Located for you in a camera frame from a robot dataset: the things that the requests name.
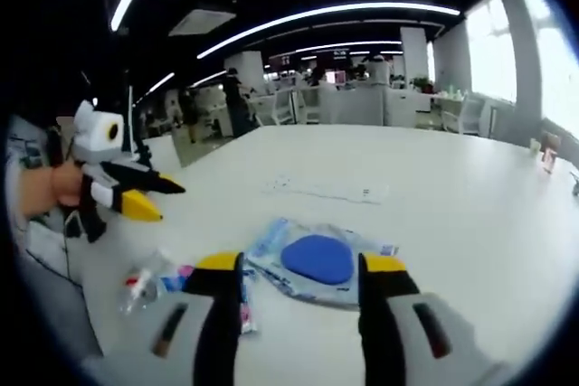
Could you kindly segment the person's left hand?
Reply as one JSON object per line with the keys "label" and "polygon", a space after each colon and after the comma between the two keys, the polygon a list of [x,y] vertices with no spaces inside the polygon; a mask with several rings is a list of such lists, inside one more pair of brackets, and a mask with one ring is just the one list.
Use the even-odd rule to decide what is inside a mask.
{"label": "person's left hand", "polygon": [[51,169],[50,186],[55,203],[76,207],[81,200],[83,172],[73,162],[67,161]]}

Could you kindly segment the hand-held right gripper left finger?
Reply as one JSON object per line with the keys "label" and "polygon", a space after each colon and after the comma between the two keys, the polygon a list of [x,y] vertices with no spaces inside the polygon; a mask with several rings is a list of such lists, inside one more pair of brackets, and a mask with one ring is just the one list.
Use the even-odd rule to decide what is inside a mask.
{"label": "hand-held right gripper left finger", "polygon": [[219,252],[192,267],[152,353],[177,362],[171,379],[181,368],[179,385],[233,385],[235,359],[242,334],[241,252]]}

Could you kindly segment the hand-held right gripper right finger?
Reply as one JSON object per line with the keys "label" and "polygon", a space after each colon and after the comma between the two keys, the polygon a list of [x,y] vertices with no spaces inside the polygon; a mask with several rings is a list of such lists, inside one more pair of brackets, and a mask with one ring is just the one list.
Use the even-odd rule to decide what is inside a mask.
{"label": "hand-held right gripper right finger", "polygon": [[358,306],[366,385],[479,384],[472,325],[398,258],[358,255]]}

